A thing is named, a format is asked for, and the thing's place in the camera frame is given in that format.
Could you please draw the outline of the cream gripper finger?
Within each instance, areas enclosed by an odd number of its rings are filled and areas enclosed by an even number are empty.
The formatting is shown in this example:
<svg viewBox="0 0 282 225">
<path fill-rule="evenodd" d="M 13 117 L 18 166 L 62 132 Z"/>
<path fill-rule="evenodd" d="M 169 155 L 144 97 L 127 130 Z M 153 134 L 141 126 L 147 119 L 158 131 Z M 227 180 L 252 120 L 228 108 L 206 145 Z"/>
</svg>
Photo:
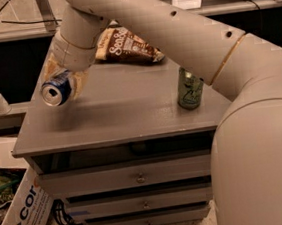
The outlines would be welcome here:
<svg viewBox="0 0 282 225">
<path fill-rule="evenodd" d="M 86 85 L 86 81 L 88 79 L 89 73 L 84 70 L 81 72 L 75 72 L 72 75 L 73 78 L 73 83 L 74 83 L 74 87 L 73 87 L 73 95 L 72 95 L 72 99 L 76 99 L 78 98 L 83 90 L 83 87 Z"/>
<path fill-rule="evenodd" d="M 49 57 L 46 59 L 44 65 L 44 80 L 47 81 L 53 76 L 63 73 L 64 71 L 65 67 L 58 62 L 56 56 L 53 53 L 50 54 Z"/>
</svg>

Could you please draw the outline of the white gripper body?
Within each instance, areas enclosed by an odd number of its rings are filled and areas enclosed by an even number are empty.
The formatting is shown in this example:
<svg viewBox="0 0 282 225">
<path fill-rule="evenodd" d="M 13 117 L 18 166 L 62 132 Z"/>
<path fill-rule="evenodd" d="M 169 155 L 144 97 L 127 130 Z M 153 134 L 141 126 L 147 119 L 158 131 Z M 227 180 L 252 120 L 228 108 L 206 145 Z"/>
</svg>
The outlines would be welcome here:
<svg viewBox="0 0 282 225">
<path fill-rule="evenodd" d="M 55 34 L 50 46 L 57 64 L 69 71 L 82 72 L 94 63 L 96 54 L 94 48 L 78 48 L 67 42 L 60 32 Z"/>
</svg>

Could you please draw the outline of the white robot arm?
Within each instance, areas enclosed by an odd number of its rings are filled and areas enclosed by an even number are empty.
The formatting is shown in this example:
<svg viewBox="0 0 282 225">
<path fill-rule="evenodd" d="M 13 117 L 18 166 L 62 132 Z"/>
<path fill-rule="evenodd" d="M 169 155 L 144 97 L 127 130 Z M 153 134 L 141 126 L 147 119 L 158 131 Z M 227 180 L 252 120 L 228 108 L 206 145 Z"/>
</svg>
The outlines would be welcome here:
<svg viewBox="0 0 282 225">
<path fill-rule="evenodd" d="M 230 100 L 211 151 L 217 225 L 282 225 L 282 47 L 159 0 L 66 2 L 61 67 L 89 68 L 114 20 Z"/>
</svg>

